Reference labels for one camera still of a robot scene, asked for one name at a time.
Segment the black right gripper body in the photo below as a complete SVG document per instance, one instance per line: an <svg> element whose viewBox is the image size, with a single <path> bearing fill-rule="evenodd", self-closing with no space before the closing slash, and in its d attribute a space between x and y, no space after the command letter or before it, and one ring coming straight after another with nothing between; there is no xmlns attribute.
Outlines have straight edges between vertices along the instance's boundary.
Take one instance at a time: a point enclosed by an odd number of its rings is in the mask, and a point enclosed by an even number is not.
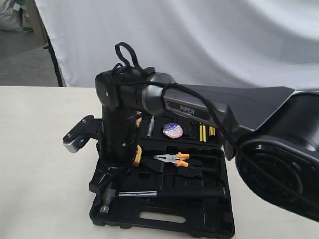
<svg viewBox="0 0 319 239"><path fill-rule="evenodd" d="M111 145L102 139L98 141L97 149L99 159L96 167L96 184L106 184L130 167L136 156L136 140Z"/></svg>

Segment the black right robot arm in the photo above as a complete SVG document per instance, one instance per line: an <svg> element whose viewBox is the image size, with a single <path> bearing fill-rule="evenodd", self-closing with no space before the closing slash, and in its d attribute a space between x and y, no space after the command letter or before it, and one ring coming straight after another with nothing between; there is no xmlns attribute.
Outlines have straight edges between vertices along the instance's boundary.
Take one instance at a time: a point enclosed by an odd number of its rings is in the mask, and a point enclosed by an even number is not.
<svg viewBox="0 0 319 239"><path fill-rule="evenodd" d="M136 155L136 112L172 112L216 127L225 157L263 200L318 221L319 94L288 87L181 85L166 73L120 67L100 73L105 151L116 161Z"/></svg>

